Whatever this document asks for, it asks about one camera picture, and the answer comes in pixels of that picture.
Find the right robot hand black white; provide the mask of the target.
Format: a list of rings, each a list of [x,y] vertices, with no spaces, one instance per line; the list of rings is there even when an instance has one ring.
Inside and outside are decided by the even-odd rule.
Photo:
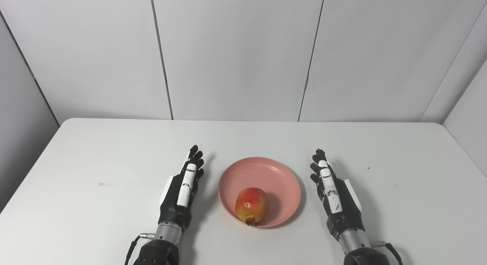
[[[325,152],[317,149],[312,156],[310,178],[317,187],[317,194],[327,214],[327,228],[334,239],[351,229],[364,231],[361,204],[348,179],[336,176]]]

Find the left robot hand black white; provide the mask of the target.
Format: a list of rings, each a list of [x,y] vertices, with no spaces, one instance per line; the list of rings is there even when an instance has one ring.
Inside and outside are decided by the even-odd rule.
[[[205,161],[198,145],[188,151],[179,174],[167,180],[160,200],[158,224],[175,223],[184,232],[192,219],[190,208],[197,193],[199,180],[204,175]]]

